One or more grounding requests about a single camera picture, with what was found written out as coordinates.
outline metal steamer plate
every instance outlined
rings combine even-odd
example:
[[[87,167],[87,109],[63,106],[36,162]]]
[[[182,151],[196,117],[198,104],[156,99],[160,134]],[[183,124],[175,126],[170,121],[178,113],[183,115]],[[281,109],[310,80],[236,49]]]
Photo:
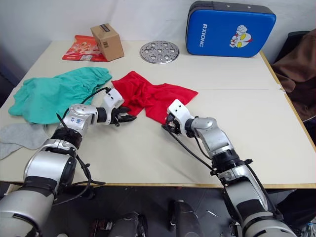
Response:
[[[152,41],[140,49],[140,56],[149,63],[169,63],[175,60],[179,55],[179,48],[167,41]]]

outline teal shirt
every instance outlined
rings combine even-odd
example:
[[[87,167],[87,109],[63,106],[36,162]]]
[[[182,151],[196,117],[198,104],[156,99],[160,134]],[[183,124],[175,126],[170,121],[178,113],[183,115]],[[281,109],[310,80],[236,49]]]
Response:
[[[50,124],[59,122],[74,103],[81,103],[87,96],[101,88],[112,76],[105,68],[76,69],[53,78],[31,78],[14,95],[15,103],[9,114],[23,116],[27,122]],[[85,104],[90,105],[92,98]]]

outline gray cloth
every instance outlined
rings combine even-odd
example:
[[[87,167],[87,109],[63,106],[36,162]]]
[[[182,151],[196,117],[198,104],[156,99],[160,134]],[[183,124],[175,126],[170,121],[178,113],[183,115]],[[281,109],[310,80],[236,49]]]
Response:
[[[21,147],[38,149],[48,139],[41,124],[16,123],[0,130],[0,159]]]

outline silver robot arm segment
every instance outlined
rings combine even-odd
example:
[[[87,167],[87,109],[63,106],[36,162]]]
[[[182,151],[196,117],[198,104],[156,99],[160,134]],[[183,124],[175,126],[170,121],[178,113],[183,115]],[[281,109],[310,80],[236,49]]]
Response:
[[[76,156],[83,136],[90,125],[133,121],[116,89],[106,89],[102,107],[73,104],[69,113],[32,156],[24,171],[23,186],[0,201],[0,237],[31,237],[45,223],[53,202],[72,183]]]
[[[266,191],[249,166],[252,160],[239,159],[232,143],[214,118],[193,117],[179,100],[175,100],[168,108],[165,126],[175,134],[202,140],[212,160],[214,170],[211,175],[217,175],[224,185],[225,204],[231,217],[240,223],[241,236],[296,236],[276,213],[268,210]]]

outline brown box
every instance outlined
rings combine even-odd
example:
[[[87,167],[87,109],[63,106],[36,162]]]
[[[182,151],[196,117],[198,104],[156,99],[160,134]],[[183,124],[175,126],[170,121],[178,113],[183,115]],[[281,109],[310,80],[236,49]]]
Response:
[[[124,56],[119,34],[109,24],[92,27],[91,32],[108,62]]]

